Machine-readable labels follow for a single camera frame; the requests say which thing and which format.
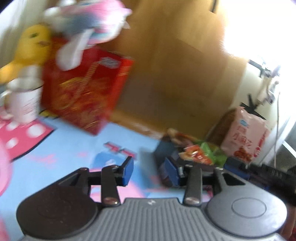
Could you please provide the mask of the pastel plush toy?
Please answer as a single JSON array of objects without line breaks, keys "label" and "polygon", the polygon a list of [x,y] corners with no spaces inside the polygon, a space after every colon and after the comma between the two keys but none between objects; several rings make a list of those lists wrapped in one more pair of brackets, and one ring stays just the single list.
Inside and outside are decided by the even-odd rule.
[{"label": "pastel plush toy", "polygon": [[44,22],[68,40],[56,54],[56,65],[62,71],[78,67],[85,49],[109,42],[128,29],[126,19],[131,14],[122,1],[59,1],[46,9]]}]

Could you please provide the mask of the yellow duck plush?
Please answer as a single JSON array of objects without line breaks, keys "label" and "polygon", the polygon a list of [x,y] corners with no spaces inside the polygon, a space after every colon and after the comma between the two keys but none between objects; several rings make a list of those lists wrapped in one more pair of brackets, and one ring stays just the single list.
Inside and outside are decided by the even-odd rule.
[{"label": "yellow duck plush", "polygon": [[27,66],[42,66],[48,59],[51,44],[49,27],[41,24],[28,27],[19,39],[14,59],[1,68],[1,84],[15,79]]}]

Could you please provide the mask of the red gift bag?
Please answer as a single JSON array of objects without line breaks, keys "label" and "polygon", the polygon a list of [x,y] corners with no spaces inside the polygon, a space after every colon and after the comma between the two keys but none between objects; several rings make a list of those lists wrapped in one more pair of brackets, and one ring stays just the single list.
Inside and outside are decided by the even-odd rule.
[{"label": "red gift bag", "polygon": [[97,135],[117,104],[133,60],[93,46],[83,52],[77,68],[62,71],[56,65],[56,54],[65,44],[64,38],[53,38],[43,68],[41,104],[70,124]]}]

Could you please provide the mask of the white wall charger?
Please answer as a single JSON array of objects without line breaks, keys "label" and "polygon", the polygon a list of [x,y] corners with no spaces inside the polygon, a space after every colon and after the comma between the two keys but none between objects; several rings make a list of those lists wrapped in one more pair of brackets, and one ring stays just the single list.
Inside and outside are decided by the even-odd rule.
[{"label": "white wall charger", "polygon": [[278,80],[273,80],[279,75],[280,66],[273,71],[265,69],[263,72],[262,84],[256,96],[255,105],[264,105],[265,103],[273,104],[275,100],[275,89],[279,84]]}]

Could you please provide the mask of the white mug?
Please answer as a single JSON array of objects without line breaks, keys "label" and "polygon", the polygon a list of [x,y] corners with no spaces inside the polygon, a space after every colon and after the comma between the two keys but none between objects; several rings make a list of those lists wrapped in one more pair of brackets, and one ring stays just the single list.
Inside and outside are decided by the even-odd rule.
[{"label": "white mug", "polygon": [[36,77],[15,78],[1,93],[1,118],[21,125],[33,122],[39,114],[43,81]]}]

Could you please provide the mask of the pink snack bag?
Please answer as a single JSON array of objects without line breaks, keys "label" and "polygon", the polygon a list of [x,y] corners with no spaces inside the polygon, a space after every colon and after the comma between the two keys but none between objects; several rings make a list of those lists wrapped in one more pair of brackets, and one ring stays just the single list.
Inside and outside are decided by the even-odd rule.
[{"label": "pink snack bag", "polygon": [[246,163],[256,158],[269,136],[268,121],[248,113],[239,106],[221,149],[227,156],[234,156]]}]

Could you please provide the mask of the wooden headboard panel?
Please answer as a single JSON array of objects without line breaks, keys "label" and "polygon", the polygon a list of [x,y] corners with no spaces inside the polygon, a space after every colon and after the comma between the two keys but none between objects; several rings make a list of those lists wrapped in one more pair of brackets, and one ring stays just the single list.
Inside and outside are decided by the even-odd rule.
[{"label": "wooden headboard panel", "polygon": [[228,110],[246,61],[224,48],[234,1],[125,1],[133,13],[103,48],[132,57],[111,120],[145,135],[206,136]]}]

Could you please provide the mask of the dark snack box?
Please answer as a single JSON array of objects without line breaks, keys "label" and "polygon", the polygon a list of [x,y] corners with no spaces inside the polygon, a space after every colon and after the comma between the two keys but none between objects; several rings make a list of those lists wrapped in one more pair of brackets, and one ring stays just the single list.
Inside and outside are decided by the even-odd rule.
[{"label": "dark snack box", "polygon": [[154,151],[154,161],[162,184],[172,187],[173,184],[165,170],[166,158],[172,158],[185,169],[194,164],[201,164],[210,171],[214,166],[222,167],[227,156],[215,144],[168,128]]}]

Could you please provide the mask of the red spicy snack packet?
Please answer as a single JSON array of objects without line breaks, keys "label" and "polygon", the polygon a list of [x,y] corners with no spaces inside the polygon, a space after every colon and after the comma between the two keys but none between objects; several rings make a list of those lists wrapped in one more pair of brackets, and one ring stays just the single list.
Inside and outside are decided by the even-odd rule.
[{"label": "red spicy snack packet", "polygon": [[184,148],[184,151],[179,153],[179,157],[186,161],[193,161],[210,166],[213,165],[212,160],[206,156],[199,145]]}]

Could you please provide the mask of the bright green snack packet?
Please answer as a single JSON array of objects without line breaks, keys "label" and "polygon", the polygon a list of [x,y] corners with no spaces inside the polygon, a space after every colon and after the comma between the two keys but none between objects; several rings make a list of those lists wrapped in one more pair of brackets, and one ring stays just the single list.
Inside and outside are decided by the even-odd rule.
[{"label": "bright green snack packet", "polygon": [[213,165],[222,167],[227,159],[225,153],[215,144],[199,141],[197,144],[203,150],[205,156],[209,158]]}]

